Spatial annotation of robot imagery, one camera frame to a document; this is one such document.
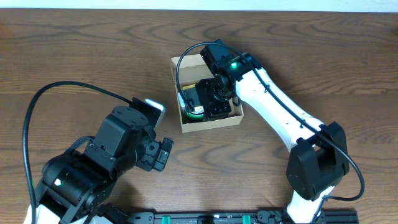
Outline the white tape roll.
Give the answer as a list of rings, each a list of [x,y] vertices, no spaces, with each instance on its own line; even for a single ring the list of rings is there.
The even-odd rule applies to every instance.
[[[193,111],[190,111],[186,107],[185,103],[183,102],[183,99],[182,99],[182,96],[180,93],[178,94],[178,99],[179,99],[180,107],[181,107],[182,111],[185,111],[186,113],[190,113],[190,114],[194,114],[194,115],[201,115],[204,113],[204,109],[202,106],[196,106],[196,107],[194,107]]]

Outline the green tape roll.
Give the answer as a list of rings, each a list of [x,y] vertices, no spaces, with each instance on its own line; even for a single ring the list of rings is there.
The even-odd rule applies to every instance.
[[[204,120],[203,113],[195,114],[192,112],[186,112],[185,116],[187,117],[187,119],[189,119],[190,121],[194,121],[194,122],[202,122]]]

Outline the yellow sticky note pad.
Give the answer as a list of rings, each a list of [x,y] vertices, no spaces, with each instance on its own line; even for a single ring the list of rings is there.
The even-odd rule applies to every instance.
[[[195,83],[194,84],[192,84],[192,85],[187,85],[187,86],[183,86],[182,87],[182,90],[188,90],[188,89],[191,89],[191,88],[195,88]]]

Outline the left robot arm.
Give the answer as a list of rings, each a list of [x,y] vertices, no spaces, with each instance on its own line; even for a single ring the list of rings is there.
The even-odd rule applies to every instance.
[[[133,98],[105,117],[95,136],[83,136],[50,159],[37,184],[25,223],[114,223],[100,211],[117,180],[138,167],[164,170],[173,141],[156,141],[165,107]]]

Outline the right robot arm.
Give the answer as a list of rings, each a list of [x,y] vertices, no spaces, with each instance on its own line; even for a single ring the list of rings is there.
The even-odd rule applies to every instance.
[[[349,172],[346,136],[336,122],[325,125],[301,109],[249,53],[237,53],[222,41],[207,42],[200,55],[214,82],[205,91],[211,101],[237,97],[255,109],[279,135],[290,156],[286,176],[294,190],[287,215],[311,223],[323,202]]]

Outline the cardboard box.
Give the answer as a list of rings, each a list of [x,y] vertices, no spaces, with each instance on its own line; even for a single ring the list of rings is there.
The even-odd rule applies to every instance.
[[[186,99],[182,94],[182,87],[192,85],[194,83],[197,84],[201,79],[212,78],[213,75],[211,74],[209,68],[199,54],[185,56],[181,64],[177,65],[179,59],[179,57],[173,57],[170,59],[171,72],[175,84],[177,99],[178,94],[180,93],[183,102],[188,108]],[[234,105],[232,100],[230,100],[229,103],[231,106],[231,112],[228,114],[227,118],[216,119],[212,121],[203,120],[202,122],[194,122],[187,119],[187,117],[185,116],[186,112],[181,110],[180,102],[178,99],[182,132],[189,133],[193,131],[202,131],[206,129],[222,128],[240,124],[244,116],[242,106]]]

